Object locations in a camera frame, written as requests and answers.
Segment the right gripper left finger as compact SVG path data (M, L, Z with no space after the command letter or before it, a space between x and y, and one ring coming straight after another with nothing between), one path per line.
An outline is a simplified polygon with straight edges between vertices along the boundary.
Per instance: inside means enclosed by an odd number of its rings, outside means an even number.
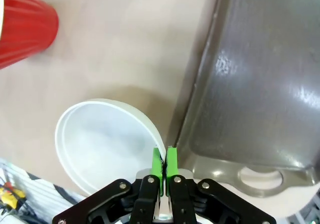
M152 224L163 195L163 161L153 150L151 168L131 183L117 179L78 204L56 215L54 224Z

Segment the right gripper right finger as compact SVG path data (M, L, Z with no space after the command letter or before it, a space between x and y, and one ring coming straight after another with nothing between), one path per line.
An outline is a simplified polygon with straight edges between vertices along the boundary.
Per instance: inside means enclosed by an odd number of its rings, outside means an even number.
M212 179L199 182L178 170L178 152L166 153L166 189L175 224L275 224L269 214L253 206Z

